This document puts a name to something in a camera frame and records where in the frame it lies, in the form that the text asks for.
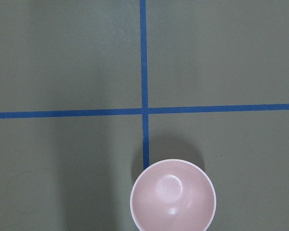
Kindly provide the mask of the pink bowl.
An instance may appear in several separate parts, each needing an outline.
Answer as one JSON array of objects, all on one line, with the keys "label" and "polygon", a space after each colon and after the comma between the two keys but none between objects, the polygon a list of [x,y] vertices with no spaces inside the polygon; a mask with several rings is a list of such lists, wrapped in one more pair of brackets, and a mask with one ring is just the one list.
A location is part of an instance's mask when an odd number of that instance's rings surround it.
[{"label": "pink bowl", "polygon": [[217,199],[208,175],[180,159],[166,159],[146,168],[130,195],[132,219],[140,231],[206,231]]}]

